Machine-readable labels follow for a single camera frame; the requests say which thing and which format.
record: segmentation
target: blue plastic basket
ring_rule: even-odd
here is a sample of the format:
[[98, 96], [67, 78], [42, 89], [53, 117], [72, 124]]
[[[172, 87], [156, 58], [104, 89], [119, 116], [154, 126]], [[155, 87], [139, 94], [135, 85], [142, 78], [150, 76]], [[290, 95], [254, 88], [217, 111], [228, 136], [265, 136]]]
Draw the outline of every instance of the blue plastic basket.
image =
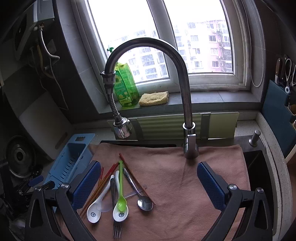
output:
[[93, 156], [87, 146], [94, 136], [94, 133], [73, 135], [55, 160], [44, 183], [54, 181], [55, 188], [58, 188], [82, 173]]

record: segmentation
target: faucet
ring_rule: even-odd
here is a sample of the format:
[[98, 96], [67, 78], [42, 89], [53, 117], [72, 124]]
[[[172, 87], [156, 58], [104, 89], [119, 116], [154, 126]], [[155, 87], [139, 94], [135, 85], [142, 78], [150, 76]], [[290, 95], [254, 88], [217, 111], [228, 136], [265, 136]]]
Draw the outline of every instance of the faucet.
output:
[[108, 101], [114, 115], [114, 130], [115, 134], [121, 138], [127, 138], [131, 134], [132, 125], [129, 119], [122, 117], [115, 105], [113, 99], [113, 88], [115, 84], [115, 65], [118, 59], [128, 50], [136, 47], [152, 47], [164, 52], [171, 58], [176, 66], [178, 79], [180, 83], [181, 98], [183, 103], [184, 111], [184, 156], [187, 159], [194, 159], [198, 156], [198, 146], [196, 145], [196, 134], [195, 134], [195, 123], [192, 121], [192, 106], [191, 106], [191, 95], [190, 85], [185, 62], [179, 52], [169, 43], [154, 38], [137, 38], [129, 40], [120, 46], [118, 46], [109, 56], [105, 71], [101, 73], [103, 82], [108, 97]]

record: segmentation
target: black sink basin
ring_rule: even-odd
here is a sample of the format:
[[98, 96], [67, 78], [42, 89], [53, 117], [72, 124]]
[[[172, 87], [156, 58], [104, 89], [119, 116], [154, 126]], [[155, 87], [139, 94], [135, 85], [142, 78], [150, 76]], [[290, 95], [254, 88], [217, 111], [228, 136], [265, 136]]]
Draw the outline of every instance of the black sink basin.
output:
[[[251, 191], [254, 191], [257, 187], [263, 188], [270, 209], [271, 220], [273, 225], [273, 234], [275, 234], [277, 220], [277, 196], [274, 176], [272, 173], [269, 159], [266, 154], [265, 145], [263, 144], [261, 139], [259, 139], [258, 145], [256, 147], [252, 147], [248, 142], [249, 138], [251, 138], [251, 136], [235, 137], [231, 139], [197, 140], [197, 144], [198, 146], [241, 146], [248, 169]], [[115, 145], [139, 146], [150, 148], [181, 147], [183, 144], [183, 140], [116, 140], [101, 141], [101, 143], [102, 142]]]

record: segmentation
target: green plastic spoon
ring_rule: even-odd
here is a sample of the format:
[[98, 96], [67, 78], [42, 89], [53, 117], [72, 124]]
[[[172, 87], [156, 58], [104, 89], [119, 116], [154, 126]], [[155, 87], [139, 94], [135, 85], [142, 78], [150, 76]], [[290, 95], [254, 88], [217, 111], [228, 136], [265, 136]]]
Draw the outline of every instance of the green plastic spoon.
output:
[[119, 199], [117, 201], [118, 209], [122, 212], [126, 209], [126, 199], [123, 197], [122, 191], [122, 161], [119, 161]]

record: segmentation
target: yellow sponge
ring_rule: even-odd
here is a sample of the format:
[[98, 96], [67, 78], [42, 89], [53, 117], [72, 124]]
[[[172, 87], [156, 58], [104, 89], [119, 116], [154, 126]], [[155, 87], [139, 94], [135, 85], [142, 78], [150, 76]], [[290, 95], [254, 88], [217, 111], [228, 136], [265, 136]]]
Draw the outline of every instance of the yellow sponge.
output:
[[139, 100], [141, 106], [158, 105], [168, 102], [168, 92], [143, 94]]

